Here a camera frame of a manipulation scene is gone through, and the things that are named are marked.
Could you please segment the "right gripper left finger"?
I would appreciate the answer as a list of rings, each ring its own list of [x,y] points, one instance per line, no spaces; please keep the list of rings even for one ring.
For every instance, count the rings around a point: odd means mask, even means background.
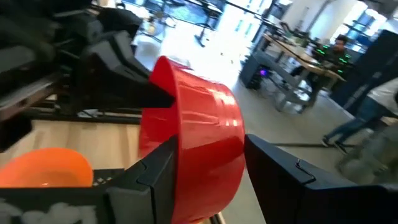
[[[97,187],[2,189],[1,223],[170,223],[177,149],[172,136]]]

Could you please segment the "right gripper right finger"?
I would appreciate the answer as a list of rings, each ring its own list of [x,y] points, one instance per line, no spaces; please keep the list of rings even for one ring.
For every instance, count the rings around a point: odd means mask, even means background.
[[[266,223],[397,223],[397,186],[358,185],[247,134],[244,155]]]

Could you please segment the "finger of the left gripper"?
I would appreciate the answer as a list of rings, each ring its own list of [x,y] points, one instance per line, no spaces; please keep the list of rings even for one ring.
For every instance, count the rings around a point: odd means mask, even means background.
[[[85,47],[74,71],[74,97],[83,109],[169,108],[175,97],[149,80],[128,32],[105,34]]]

